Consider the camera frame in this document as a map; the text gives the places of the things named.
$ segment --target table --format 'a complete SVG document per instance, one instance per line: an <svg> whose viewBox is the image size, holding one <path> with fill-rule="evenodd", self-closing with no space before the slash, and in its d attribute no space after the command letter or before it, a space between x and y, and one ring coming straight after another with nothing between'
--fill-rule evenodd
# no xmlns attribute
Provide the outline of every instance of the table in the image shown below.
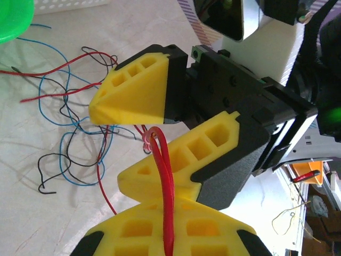
<svg viewBox="0 0 341 256"><path fill-rule="evenodd" d="M150 44L176 44L188 54L193 45L199 44L175 0L115 0L105 6L36 16L34 23L50 25L52 29L31 27L22 37L51 44L68 59L80 55L80 47L84 45L117 54L119 60L125 60ZM1 69L15 66L21 71L33 73L64 63L55 51L19 40L0 45L0 56ZM72 64L71 70L90 82L96 82L105 75L103 66L89 58ZM50 77L59 82L66 81L63 73ZM61 136L72 131L71 127L55 126L46 121L38 111L37 102L18 103L23 98L37 95L38 82L33 78L27 81L22 77L0 75L0 255L69 255L88 229L112 216L98 186L72 186L58 177L46 184L46 190L56 191L55 195L37 192L40 184L38 158L58 152ZM70 86L79 88L84 83L73 78ZM56 88L56 85L47 82L43 90L52 93ZM94 90L82 92L70 96L70 101L88 104L93 94ZM58 100L46 99L44 112L57 122L69 123L69 120L56 114L60 104ZM86 108L72 107L81 117L87 116ZM163 126L163 130L167 140L171 141L188 129L184 124L177 124L172 128ZM100 136L89 137L80 133L72 143L71 155L78 161L94 162L100 144ZM136 202L119 192L117 174L145 157L145 154L142 142L135 141L129 132L122 129L120 135L114 137L109 154L105 159L107 172L103 185L116 210L121 212ZM57 174L57 157L46 158L42 161L42 168L45 177ZM87 181L96 180L93 168L74 166L72 171ZM243 196L247 191L243 189L244 194L233 204L247 202ZM278 190L278 193L285 203L278 205L281 209L278 208L276 213L290 204L288 195L283 191ZM230 211L232 216L238 218L232 208L229 209L226 213ZM270 250L273 249L269 246L269 240L266 244Z"/></svg>

